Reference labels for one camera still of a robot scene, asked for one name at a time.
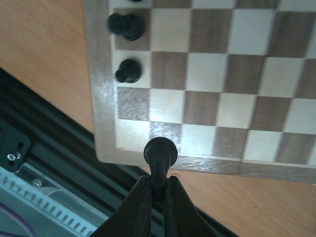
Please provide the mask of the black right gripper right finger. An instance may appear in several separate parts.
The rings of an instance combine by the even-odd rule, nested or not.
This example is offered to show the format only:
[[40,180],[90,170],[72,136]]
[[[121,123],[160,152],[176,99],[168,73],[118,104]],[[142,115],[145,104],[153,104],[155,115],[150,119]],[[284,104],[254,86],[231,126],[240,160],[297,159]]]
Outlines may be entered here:
[[164,201],[166,237],[217,237],[218,234],[198,213],[180,180],[167,179]]

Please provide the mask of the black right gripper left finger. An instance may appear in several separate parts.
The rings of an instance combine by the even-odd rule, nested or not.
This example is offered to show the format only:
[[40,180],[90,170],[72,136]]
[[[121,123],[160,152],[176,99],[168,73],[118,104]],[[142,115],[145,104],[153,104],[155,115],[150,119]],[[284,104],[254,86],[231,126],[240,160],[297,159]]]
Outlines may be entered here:
[[141,176],[116,212],[96,231],[94,237],[149,237],[151,233],[151,186]]

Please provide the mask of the black rook piece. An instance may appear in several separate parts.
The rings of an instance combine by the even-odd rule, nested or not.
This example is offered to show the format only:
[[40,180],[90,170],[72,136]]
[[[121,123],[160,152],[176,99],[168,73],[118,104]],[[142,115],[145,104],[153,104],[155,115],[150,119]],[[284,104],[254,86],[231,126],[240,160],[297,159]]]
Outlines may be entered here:
[[167,173],[178,157],[176,145],[168,138],[156,137],[146,144],[143,155],[151,171],[153,198],[155,201],[164,201]]

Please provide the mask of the black king piece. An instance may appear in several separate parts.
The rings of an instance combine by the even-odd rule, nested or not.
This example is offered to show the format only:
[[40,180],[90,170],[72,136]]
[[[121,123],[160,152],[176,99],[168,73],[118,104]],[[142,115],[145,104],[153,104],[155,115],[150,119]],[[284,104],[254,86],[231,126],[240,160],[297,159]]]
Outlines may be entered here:
[[127,41],[136,41],[145,32],[143,18],[133,13],[126,15],[113,13],[107,19],[107,26],[111,33]]

